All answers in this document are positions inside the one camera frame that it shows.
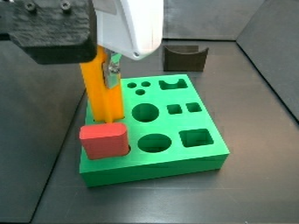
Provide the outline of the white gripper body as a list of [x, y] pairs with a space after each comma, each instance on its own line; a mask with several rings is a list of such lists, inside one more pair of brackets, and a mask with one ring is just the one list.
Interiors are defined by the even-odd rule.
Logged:
[[132, 60], [160, 46], [164, 0], [92, 0], [97, 15], [97, 44]]

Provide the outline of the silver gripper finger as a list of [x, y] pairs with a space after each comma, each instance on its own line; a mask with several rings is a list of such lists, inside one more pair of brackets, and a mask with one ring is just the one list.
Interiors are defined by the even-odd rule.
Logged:
[[107, 59], [103, 63], [103, 73], [107, 88], [113, 88], [119, 84], [120, 59], [121, 54], [108, 49], [104, 50]]

